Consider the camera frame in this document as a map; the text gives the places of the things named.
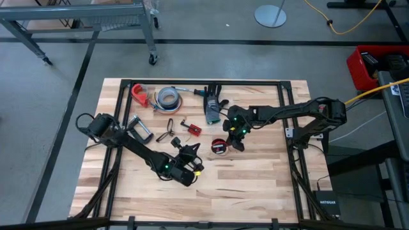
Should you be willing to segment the black aluminium extrusion frame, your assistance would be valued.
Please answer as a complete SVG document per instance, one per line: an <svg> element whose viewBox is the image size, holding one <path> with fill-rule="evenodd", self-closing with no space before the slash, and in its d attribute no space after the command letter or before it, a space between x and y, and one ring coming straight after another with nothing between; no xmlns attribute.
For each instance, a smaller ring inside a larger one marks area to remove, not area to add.
<svg viewBox="0 0 409 230"><path fill-rule="evenodd" d="M151 94L167 86L202 89L203 80L143 79ZM144 160L124 149L107 149L88 142L70 214L78 214L96 192L100 180L116 160L120 161L118 176L103 194L92 217L109 217L116 224L124 224L129 217L152 224L204 224L234 227L250 224L271 225L273 219L288 226L300 219L316 219L318 214L303 190L291 175L291 159L295 159L300 173L309 180L311 188L331 189L327 178L327 163L316 140L303 153L287 151L287 128L302 127L310 118L277 121L245 136L243 152L229 148L225 154L211 151L214 139L225 139L221 124L208 125L203 112L203 100L191 92L182 91L183 103L174 113L154 111L133 101L129 95L130 80L104 80L97 112L118 117L127 124L139 115L145 125L159 136L166 131L170 119L175 135L182 144L200 143L198 155L203 159L204 171L197 181L186 187L175 181L162 181ZM201 128L196 137L181 126Z"/></svg>

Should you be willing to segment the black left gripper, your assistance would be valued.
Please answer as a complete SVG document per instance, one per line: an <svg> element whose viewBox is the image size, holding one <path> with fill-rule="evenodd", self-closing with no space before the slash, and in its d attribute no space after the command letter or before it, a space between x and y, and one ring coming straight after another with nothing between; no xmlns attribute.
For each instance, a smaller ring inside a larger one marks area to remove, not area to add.
<svg viewBox="0 0 409 230"><path fill-rule="evenodd" d="M178 137L175 137L171 144L178 148L179 154L175 156L175 160L182 166L189 166L192 168L195 174L199 174L204 170L203 160L198 156L197 151L200 147L200 143L193 145L182 146Z"/></svg>

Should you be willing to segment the black C-clamp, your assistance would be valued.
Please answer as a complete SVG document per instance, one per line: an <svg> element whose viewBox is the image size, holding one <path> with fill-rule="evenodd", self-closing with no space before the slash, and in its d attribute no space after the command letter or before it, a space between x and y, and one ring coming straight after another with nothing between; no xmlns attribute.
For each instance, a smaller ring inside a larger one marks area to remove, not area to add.
<svg viewBox="0 0 409 230"><path fill-rule="evenodd" d="M137 130L135 129L136 125L140 125L142 129L148 134L146 138L142 138ZM128 124L127 130L133 135L133 137L140 142L141 144L148 144L152 139L154 134L150 132L150 130L145 126L145 124L142 122L140 117L138 115L132 116L132 119L130 120Z"/></svg>

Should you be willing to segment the blue and black screwdriver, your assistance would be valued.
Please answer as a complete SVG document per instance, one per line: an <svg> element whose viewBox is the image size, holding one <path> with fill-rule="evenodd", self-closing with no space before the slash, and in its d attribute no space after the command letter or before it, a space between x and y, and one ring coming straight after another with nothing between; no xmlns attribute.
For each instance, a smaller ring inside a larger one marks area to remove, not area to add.
<svg viewBox="0 0 409 230"><path fill-rule="evenodd" d="M199 96L204 96L204 95L205 95L205 91L204 91L204 90L188 89L188 88L181 88L181 87L176 87L176 86L172 86L172 88L174 88L175 90L178 90L178 91L191 92L191 93L193 93L194 95L199 95Z"/></svg>

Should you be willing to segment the red terminal block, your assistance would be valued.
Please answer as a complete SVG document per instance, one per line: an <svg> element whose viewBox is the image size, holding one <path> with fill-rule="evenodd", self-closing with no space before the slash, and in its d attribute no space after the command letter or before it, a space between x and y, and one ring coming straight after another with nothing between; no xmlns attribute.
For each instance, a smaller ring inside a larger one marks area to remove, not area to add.
<svg viewBox="0 0 409 230"><path fill-rule="evenodd" d="M187 132L194 135L194 136L196 136L196 137L199 137L200 134L201 134L201 131L202 131L201 128L199 128L198 126L195 126L193 124L187 125L185 123L184 119L181 121L180 125L187 128Z"/></svg>

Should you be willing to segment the round metal stand base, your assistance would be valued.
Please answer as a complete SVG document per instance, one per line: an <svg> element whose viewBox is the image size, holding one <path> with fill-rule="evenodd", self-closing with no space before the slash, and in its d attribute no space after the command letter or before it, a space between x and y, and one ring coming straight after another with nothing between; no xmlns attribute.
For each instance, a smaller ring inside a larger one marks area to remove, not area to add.
<svg viewBox="0 0 409 230"><path fill-rule="evenodd" d="M281 0L280 5L266 4L259 6L254 12L256 22L264 27L281 27L287 20L283 10L286 0Z"/></svg>

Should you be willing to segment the black Netgear network switch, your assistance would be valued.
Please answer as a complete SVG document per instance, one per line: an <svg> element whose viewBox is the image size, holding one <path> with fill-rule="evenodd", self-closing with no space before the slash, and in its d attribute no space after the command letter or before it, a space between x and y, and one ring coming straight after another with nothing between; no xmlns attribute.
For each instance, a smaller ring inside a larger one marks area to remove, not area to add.
<svg viewBox="0 0 409 230"><path fill-rule="evenodd" d="M339 201L336 194L331 190L316 190L314 191L320 206L328 212L331 216L339 219L341 211L339 208Z"/></svg>

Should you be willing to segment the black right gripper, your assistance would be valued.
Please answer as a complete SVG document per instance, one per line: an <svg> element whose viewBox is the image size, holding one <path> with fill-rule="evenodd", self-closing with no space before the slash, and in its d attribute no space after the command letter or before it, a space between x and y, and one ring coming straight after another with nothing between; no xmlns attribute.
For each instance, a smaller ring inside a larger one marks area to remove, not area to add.
<svg viewBox="0 0 409 230"><path fill-rule="evenodd" d="M252 129L252 122L255 119L255 106L249 106L247 109L238 105L233 105L228 109L227 117L222 124L223 131L228 133L226 144L232 145L235 140L235 149L243 152L245 147L242 143L244 135Z"/></svg>

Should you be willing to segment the black rectangular device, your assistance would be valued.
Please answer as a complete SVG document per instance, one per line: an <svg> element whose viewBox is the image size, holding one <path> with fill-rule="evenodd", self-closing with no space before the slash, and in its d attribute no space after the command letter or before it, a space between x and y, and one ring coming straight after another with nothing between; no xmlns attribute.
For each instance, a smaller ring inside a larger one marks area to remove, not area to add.
<svg viewBox="0 0 409 230"><path fill-rule="evenodd" d="M379 67L378 60L368 52L361 52L360 55L364 61L369 76L375 79L374 74L378 71Z"/></svg>

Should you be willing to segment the red tape dispenser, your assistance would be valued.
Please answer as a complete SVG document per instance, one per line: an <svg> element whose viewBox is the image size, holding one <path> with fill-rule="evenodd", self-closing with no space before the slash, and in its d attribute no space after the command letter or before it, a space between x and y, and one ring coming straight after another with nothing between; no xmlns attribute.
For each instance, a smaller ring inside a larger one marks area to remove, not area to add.
<svg viewBox="0 0 409 230"><path fill-rule="evenodd" d="M141 106L147 108L150 94L145 84L135 84L131 89L132 98Z"/></svg>

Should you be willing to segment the red plastic bin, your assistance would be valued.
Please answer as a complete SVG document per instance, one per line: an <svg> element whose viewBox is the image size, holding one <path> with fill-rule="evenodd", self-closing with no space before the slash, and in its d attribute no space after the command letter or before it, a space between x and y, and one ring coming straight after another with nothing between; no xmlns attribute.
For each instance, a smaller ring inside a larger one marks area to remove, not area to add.
<svg viewBox="0 0 409 230"><path fill-rule="evenodd" d="M362 54L368 54L378 63L367 64ZM409 45L359 45L346 60L354 86L359 91L369 91L379 86L373 78L375 71L386 71L385 56L389 54L405 54L409 57Z"/></svg>

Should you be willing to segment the grey and black work glove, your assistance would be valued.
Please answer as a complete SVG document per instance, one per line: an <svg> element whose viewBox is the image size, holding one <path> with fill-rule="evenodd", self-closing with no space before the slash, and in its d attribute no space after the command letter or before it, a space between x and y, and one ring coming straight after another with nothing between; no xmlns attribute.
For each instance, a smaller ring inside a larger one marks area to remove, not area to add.
<svg viewBox="0 0 409 230"><path fill-rule="evenodd" d="M219 101L219 95L222 85L216 82L209 84L204 88L203 107L206 122L209 125L220 121L219 112L229 103L229 100L223 99Z"/></svg>

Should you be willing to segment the grey duct tape roll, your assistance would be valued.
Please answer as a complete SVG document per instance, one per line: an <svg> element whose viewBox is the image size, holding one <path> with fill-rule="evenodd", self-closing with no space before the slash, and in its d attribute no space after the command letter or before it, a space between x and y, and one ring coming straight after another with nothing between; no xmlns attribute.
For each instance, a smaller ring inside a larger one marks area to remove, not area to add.
<svg viewBox="0 0 409 230"><path fill-rule="evenodd" d="M166 111L175 110L179 106L180 96L173 87L162 88L157 95L158 105Z"/></svg>

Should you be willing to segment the grey metal cart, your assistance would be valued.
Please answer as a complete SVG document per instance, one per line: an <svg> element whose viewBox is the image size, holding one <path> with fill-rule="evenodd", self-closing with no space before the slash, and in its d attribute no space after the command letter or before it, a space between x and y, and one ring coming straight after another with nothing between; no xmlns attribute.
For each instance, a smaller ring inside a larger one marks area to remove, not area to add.
<svg viewBox="0 0 409 230"><path fill-rule="evenodd" d="M158 59L153 29L159 24L150 0L0 0L0 25L49 66L52 62L34 41L35 33L140 29L149 64Z"/></svg>

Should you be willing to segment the black floor stand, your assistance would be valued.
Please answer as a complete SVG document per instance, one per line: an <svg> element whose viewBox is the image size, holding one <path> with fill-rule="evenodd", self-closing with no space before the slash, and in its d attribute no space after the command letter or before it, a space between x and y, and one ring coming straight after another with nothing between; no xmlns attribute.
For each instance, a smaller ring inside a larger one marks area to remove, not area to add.
<svg viewBox="0 0 409 230"><path fill-rule="evenodd" d="M329 19L327 16L324 16L327 26L331 31L336 35L347 35L356 30L361 26L376 10L382 10L387 13L387 16L394 27L395 32L397 33L401 42L409 42L409 36L404 34L403 28L400 26L400 23L397 21L396 16L392 12L393 7L397 7L398 0L376 0L375 3L369 3L368 0L342 0L341 2L329 2L327 3L327 8L332 9L356 9L356 10L369 10L369 13L364 16L358 23L356 23L351 28L345 31L337 31L334 27L334 21Z"/></svg>

